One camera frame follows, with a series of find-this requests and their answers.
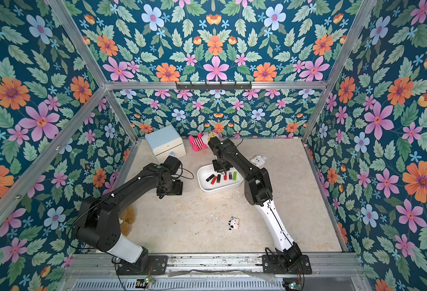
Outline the black red usb drive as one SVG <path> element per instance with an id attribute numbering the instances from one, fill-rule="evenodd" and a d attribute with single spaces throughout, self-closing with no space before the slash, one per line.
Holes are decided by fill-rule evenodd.
<path id="1" fill-rule="evenodd" d="M 214 179 L 214 177 L 216 177 L 215 174 L 210 175 L 207 179 L 206 182 L 209 182 L 210 180 Z"/>

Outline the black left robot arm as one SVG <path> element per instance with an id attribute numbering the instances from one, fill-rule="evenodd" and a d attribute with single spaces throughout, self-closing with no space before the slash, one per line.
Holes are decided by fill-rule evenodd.
<path id="1" fill-rule="evenodd" d="M 99 198 L 82 201 L 73 227 L 74 237 L 81 243 L 108 253 L 130 264 L 144 261 L 147 250 L 130 241 L 120 227 L 120 216 L 147 192 L 157 196 L 179 196 L 183 182 L 175 178 L 181 161 L 170 156 L 162 164 L 148 164 L 139 174 L 119 188 Z"/>

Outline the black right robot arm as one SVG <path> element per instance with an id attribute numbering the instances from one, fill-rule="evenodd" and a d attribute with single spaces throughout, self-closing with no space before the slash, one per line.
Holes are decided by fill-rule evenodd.
<path id="1" fill-rule="evenodd" d="M 244 196 L 261 214 L 274 241 L 275 251 L 268 249 L 266 253 L 275 257 L 284 272 L 302 265 L 302 251 L 276 209 L 268 171 L 250 162 L 229 139 L 214 137 L 209 140 L 208 146 L 216 157 L 212 161 L 216 172 L 227 173 L 234 168 L 244 178 Z"/>

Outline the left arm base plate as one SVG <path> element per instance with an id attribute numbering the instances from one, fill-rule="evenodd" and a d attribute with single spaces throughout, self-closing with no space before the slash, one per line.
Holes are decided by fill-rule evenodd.
<path id="1" fill-rule="evenodd" d="M 168 264 L 166 255 L 144 255 L 135 263 L 122 260 L 117 263 L 116 273 L 120 276 L 130 275 L 164 275 Z"/>

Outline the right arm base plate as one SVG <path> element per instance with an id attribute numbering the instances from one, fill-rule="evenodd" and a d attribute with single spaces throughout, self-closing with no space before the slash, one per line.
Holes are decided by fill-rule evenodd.
<path id="1" fill-rule="evenodd" d="M 279 256 L 265 254 L 261 256 L 263 272 L 274 275 L 310 275 L 313 273 L 307 255 L 303 255 L 296 261 L 285 261 Z"/>

